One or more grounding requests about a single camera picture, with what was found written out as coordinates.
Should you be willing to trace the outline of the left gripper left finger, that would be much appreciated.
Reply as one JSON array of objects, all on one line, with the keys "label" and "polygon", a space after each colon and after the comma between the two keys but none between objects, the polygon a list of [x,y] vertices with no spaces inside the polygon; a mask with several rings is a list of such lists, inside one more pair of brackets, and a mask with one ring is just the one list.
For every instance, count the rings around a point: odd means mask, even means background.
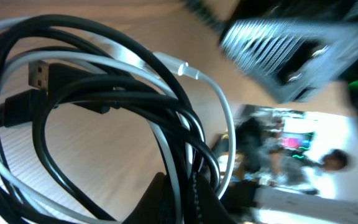
[{"label": "left gripper left finger", "polygon": [[123,224],[174,224],[175,203],[169,178],[158,172]]}]

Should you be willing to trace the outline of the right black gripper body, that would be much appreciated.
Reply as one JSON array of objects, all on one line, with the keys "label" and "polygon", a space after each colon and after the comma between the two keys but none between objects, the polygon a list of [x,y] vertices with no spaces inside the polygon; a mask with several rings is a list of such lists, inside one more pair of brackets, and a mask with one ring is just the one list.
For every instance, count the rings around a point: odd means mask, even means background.
[{"label": "right black gripper body", "polygon": [[206,1],[184,5],[278,103],[309,100],[358,61],[356,0],[243,0],[226,20]]}]

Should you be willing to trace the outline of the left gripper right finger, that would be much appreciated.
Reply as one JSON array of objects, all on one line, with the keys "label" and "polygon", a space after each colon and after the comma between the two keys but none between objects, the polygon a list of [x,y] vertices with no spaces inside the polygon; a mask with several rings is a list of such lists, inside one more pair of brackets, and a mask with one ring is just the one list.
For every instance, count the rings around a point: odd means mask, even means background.
[{"label": "left gripper right finger", "polygon": [[188,223],[236,224],[202,175],[194,172],[189,181]]}]

